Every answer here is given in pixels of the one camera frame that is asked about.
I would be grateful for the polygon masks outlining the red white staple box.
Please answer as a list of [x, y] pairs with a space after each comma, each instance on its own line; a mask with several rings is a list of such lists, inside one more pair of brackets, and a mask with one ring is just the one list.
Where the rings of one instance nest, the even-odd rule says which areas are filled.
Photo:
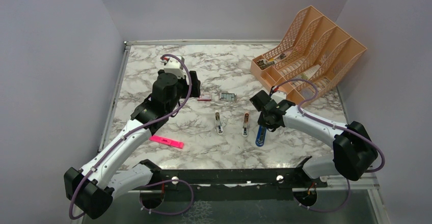
[[212, 94], [211, 93], [202, 93], [198, 99], [198, 101], [211, 101], [212, 100]]

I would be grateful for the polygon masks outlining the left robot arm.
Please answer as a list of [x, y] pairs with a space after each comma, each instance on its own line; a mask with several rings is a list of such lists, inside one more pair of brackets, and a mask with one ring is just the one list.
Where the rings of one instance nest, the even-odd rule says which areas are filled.
[[159, 173], [147, 166], [134, 167], [123, 174], [116, 171], [138, 146], [176, 116], [190, 98], [201, 95], [200, 86], [196, 71], [158, 71], [152, 92], [134, 109], [122, 132], [88, 163], [79, 169], [70, 167], [64, 173], [71, 220], [84, 215], [99, 218], [114, 198], [125, 192], [140, 185], [150, 189], [158, 186]]

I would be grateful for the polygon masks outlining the white stapler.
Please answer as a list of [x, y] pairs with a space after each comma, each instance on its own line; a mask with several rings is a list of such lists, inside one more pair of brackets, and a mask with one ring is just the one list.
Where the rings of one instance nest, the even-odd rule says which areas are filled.
[[220, 117], [220, 112], [216, 110], [214, 115], [215, 115], [215, 130], [218, 135], [222, 135], [224, 131], [223, 131], [223, 125]]

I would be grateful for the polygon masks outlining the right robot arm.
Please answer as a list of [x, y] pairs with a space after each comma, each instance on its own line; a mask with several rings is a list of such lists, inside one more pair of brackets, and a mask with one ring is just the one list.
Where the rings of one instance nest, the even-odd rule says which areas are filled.
[[356, 121], [346, 125], [309, 113], [285, 99], [276, 102], [265, 91], [259, 91], [251, 103], [260, 113], [258, 124], [271, 131], [280, 127], [301, 131], [323, 142], [332, 153], [303, 161], [294, 172], [294, 181], [306, 187], [319, 177], [341, 175], [357, 181], [370, 170], [379, 152], [371, 144], [364, 126]]

